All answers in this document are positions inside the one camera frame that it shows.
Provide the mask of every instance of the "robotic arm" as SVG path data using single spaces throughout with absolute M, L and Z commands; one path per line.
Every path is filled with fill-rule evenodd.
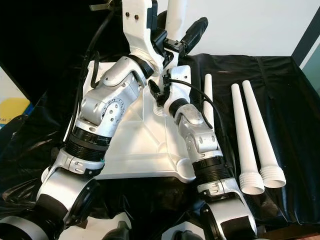
M 170 51 L 188 54 L 208 25 L 208 20 L 201 18 L 179 42 L 166 38 L 167 32 L 157 28 L 156 1 L 133 4 L 122 0 L 122 4 L 123 31 L 131 54 L 120 58 L 102 75 L 98 86 L 83 97 L 72 134 L 44 177 L 35 206 L 0 220 L 0 239 L 56 240 L 65 228 L 87 218 L 99 196 L 94 177 L 105 165 L 106 151 L 129 105 L 151 75 L 162 74 L 172 60 Z M 152 81 L 149 86 L 185 139 L 198 193 L 207 202 L 201 209 L 205 236 L 208 240 L 229 240 L 245 233 L 242 236 L 253 239 L 254 218 L 226 165 L 215 133 L 189 103 L 189 87 L 170 83 L 170 79 L 190 83 L 190 78 L 190 67 L 179 66 L 163 77 L 164 92 Z

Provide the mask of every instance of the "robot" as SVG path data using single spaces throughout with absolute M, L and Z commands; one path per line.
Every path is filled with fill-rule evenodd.
M 176 41 L 167 38 L 166 30 L 157 28 L 155 0 L 134 4 L 122 0 L 122 17 L 130 54 L 121 57 L 83 96 L 72 133 L 43 176 L 35 206 L 0 220 L 0 239 L 56 240 L 64 229 L 88 217 L 92 202 L 99 197 L 94 177 L 105 166 L 105 154 L 119 122 L 146 85 L 157 107 L 174 118 L 185 141 L 197 194 L 206 202 L 200 210 L 205 238 L 255 239 L 254 217 L 217 137 L 190 104 L 191 69 L 187 65 L 170 67 L 177 55 L 188 54 L 199 42 L 208 20 L 199 19 L 181 41 Z M 151 76 L 160 76 L 159 85 L 148 81 Z M 105 239 L 116 234 L 116 230 L 111 231 Z M 178 234 L 176 239 L 201 239 L 192 232 Z

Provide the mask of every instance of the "black plastic sheet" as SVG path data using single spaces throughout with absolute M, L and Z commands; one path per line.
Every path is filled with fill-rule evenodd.
M 235 155 L 237 178 L 240 166 L 231 85 L 244 80 L 251 82 L 287 180 L 281 189 L 245 196 L 256 222 L 276 227 L 288 223 L 319 224 L 320 99 L 292 58 L 199 54 L 187 56 L 179 64 L 191 66 L 192 84 L 202 89 L 205 74 L 212 74 L 213 96 L 221 102 L 219 111 Z M 77 79 L 76 75 L 70 69 L 62 80 L 52 84 L 0 153 L 1 218 L 34 203 L 42 171 L 53 161 L 54 150 L 61 145 L 71 117 L 77 84 L 72 79 Z M 190 96 L 199 107 L 201 97 L 193 91 Z M 218 140 L 219 126 L 215 118 Z M 197 199 L 193 184 L 181 183 L 174 177 L 111 179 L 99 183 L 102 196 L 91 216 L 107 219 L 126 212 L 136 237 L 157 239 L 167 228 L 184 220 L 199 225 L 197 210 L 202 202 Z

